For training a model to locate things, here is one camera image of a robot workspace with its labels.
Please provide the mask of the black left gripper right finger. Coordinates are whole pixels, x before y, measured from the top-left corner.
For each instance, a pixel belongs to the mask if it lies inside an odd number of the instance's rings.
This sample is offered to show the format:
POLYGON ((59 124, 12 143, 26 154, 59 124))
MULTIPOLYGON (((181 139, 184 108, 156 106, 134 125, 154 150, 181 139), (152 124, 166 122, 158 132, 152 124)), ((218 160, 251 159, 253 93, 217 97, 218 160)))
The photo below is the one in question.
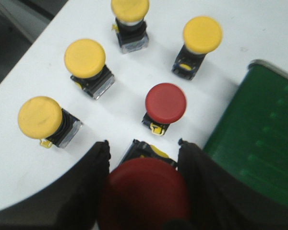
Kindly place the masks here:
POLYGON ((189 190, 195 229, 288 230, 288 207, 235 179, 196 144, 178 144, 178 171, 189 190))

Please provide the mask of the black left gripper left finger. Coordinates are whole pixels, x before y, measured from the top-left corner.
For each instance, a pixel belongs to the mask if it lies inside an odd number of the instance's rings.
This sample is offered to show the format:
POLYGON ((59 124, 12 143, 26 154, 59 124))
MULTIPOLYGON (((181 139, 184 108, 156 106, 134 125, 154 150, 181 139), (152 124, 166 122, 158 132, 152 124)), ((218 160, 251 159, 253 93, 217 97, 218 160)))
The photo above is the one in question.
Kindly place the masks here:
POLYGON ((96 142, 59 179, 1 210, 0 230, 91 230, 110 158, 108 141, 96 142))

